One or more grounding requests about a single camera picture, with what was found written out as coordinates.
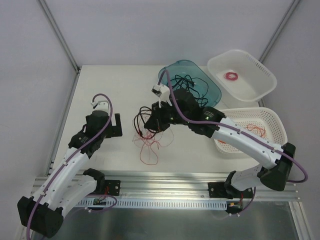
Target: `perforated white basket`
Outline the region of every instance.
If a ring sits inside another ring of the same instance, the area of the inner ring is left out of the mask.
[[[265,139],[283,145],[288,141],[285,128],[278,115],[266,107],[247,107],[221,110],[225,115],[238,125],[246,128],[249,124],[256,125],[259,128],[265,129]],[[214,140],[219,152],[223,154],[244,154],[237,148]]]

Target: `gray floor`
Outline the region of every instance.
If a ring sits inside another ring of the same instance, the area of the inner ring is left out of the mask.
[[[215,219],[223,216],[225,212],[209,210],[115,208],[99,214],[79,210],[67,216],[51,240],[299,239],[287,202],[254,202],[240,217]]]

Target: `white plastic basket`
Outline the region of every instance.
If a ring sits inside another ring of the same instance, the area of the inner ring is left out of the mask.
[[[265,139],[283,145],[288,141],[285,128],[278,115],[266,107],[247,107],[221,110],[225,115],[238,125],[246,128],[247,125],[253,124],[259,128],[265,129]],[[214,140],[219,152],[223,154],[244,154],[237,148]]]
[[[207,64],[211,79],[222,92],[222,101],[229,108],[247,107],[258,102],[277,86],[276,77],[248,52],[229,50],[211,58]],[[237,80],[228,80],[225,74],[237,73]]]

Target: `metal frame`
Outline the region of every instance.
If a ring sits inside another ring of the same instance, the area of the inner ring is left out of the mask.
[[[67,120],[68,112],[75,93],[79,74],[81,68],[78,66],[68,44],[63,37],[46,0],[37,0],[45,13],[49,24],[51,25],[55,35],[66,56],[68,57],[72,67],[77,75],[73,80],[72,88],[69,93],[68,101],[64,107],[64,114],[61,118],[59,129],[55,136],[55,144],[51,149],[48,161],[48,168],[45,173],[47,176],[51,173],[52,164],[54,162],[59,143],[61,140],[62,132]],[[277,26],[275,32],[271,36],[267,46],[265,47],[259,61],[264,63],[269,53],[271,52],[275,42],[285,28],[287,22],[295,12],[301,0],[293,0]],[[262,99],[259,101],[259,106],[264,107],[265,103]],[[208,182],[223,182],[227,174],[225,173],[152,173],[152,172],[121,172],[121,171],[106,171],[108,179],[121,180],[121,197],[122,198],[135,198],[135,199],[193,199],[195,201],[205,200],[209,198],[207,189]],[[33,186],[33,191],[38,188],[47,177],[37,177]],[[72,181],[76,183],[79,176]],[[256,201],[288,201],[290,204],[292,217],[294,219],[295,227],[300,239],[307,240],[313,239],[309,229],[308,222],[305,217],[305,212],[300,202],[299,193],[295,184],[287,184],[283,192],[275,192],[266,187],[258,187],[256,192]]]

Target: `black mounting plate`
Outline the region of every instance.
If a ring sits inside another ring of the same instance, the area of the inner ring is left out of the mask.
[[[208,182],[208,190],[209,190],[209,197],[220,199],[220,198],[229,198],[229,199],[240,199],[241,193],[243,194],[244,199],[252,199],[253,197],[253,190],[252,188],[248,188],[244,191],[239,191],[235,195],[233,195],[233,198],[227,197],[229,194],[226,192],[224,182]]]
[[[105,187],[108,188],[108,195],[119,196],[120,195],[120,180],[104,180]]]

